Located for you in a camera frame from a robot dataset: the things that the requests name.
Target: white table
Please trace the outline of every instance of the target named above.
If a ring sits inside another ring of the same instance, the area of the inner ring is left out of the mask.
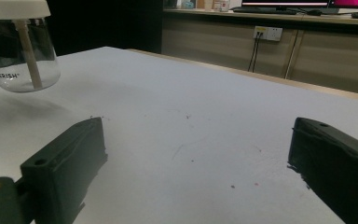
[[[109,161],[75,224],[342,223],[288,169],[297,117],[358,139],[358,99],[122,49],[59,58],[44,91],[0,89],[0,176],[103,117]]]

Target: wall outlet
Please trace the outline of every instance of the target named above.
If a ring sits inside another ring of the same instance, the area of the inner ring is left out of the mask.
[[[254,31],[254,38],[257,38],[257,34],[258,34],[260,39],[280,41],[282,36],[282,31],[283,28],[256,26]]]

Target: cable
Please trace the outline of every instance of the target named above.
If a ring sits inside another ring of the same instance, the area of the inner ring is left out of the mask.
[[[255,46],[256,46],[256,44],[257,44],[257,39],[259,39],[262,34],[263,34],[263,33],[257,32],[257,34],[256,34],[256,36],[255,36],[254,49],[253,49],[253,52],[252,52],[251,61],[249,62],[248,72],[251,70],[253,57],[255,56]]]
[[[254,60],[254,65],[253,65],[252,72],[255,71],[255,61],[257,60],[258,42],[260,42],[260,39],[261,39],[262,35],[263,35],[263,33],[261,33],[260,36],[257,38],[257,44],[256,44],[256,47],[255,47],[255,60]]]

